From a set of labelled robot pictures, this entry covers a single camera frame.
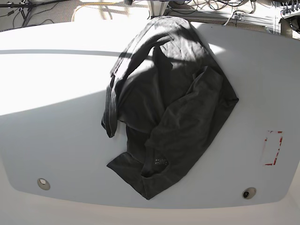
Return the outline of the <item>dark grey T-shirt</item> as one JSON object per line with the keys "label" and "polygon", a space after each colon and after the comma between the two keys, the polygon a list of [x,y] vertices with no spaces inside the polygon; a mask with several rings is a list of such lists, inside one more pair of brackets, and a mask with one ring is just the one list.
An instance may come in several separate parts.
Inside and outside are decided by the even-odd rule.
{"label": "dark grey T-shirt", "polygon": [[102,126],[126,125],[127,150],[108,167],[147,200],[179,182],[208,149],[238,97],[194,26],[156,17],[110,72]]}

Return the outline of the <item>red tape rectangle marking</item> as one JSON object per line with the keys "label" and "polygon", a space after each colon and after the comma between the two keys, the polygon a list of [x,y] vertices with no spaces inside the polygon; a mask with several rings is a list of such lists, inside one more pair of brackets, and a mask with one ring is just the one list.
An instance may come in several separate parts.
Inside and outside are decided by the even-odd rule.
{"label": "red tape rectangle marking", "polygon": [[261,162],[264,166],[272,166],[276,164],[282,145],[282,140],[282,131],[267,131],[261,156]]}

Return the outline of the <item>right table grommet hole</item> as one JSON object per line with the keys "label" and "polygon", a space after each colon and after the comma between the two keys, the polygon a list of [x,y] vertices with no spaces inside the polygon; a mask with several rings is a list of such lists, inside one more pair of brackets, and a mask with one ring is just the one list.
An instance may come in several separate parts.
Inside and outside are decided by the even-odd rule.
{"label": "right table grommet hole", "polygon": [[243,191],[242,197],[246,200],[249,200],[249,199],[253,198],[255,196],[255,194],[256,194],[256,188],[249,187]]}

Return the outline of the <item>table grommet hole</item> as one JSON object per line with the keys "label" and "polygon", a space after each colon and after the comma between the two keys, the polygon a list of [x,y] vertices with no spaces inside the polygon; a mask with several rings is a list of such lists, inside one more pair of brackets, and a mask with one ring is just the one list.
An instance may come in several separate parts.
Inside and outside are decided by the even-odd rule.
{"label": "table grommet hole", "polygon": [[249,199],[253,198],[255,196],[255,194],[256,194],[256,188],[249,187],[243,191],[242,197],[246,200],[249,200]]}
{"label": "table grommet hole", "polygon": [[37,184],[42,190],[49,190],[51,187],[50,183],[43,178],[38,178]]}

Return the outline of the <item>left table grommet hole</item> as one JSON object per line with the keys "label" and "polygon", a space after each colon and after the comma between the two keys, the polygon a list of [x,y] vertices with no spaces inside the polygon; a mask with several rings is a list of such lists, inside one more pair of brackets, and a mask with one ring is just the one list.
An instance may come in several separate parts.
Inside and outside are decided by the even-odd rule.
{"label": "left table grommet hole", "polygon": [[37,184],[42,190],[49,190],[51,187],[50,183],[43,178],[38,178]]}

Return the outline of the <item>black tripod stand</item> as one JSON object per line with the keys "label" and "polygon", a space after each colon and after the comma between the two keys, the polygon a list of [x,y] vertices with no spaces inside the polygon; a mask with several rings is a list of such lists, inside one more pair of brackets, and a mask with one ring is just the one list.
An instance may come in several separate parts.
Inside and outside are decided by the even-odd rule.
{"label": "black tripod stand", "polygon": [[5,16],[12,15],[15,11],[19,11],[21,13],[21,16],[23,18],[23,23],[21,27],[26,27],[28,25],[28,22],[30,21],[30,14],[33,9],[45,6],[45,5],[57,5],[58,3],[65,2],[67,0],[50,0],[50,1],[35,1],[32,0],[21,0],[19,3],[14,3],[11,1],[8,1],[6,4],[1,4],[0,8],[9,8],[11,11]]}

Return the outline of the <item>aluminium frame post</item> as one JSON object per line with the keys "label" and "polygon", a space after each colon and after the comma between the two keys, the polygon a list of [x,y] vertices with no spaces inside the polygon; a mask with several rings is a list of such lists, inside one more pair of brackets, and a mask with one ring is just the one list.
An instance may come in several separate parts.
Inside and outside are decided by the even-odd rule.
{"label": "aluminium frame post", "polygon": [[147,0],[150,17],[162,16],[169,4],[168,0]]}

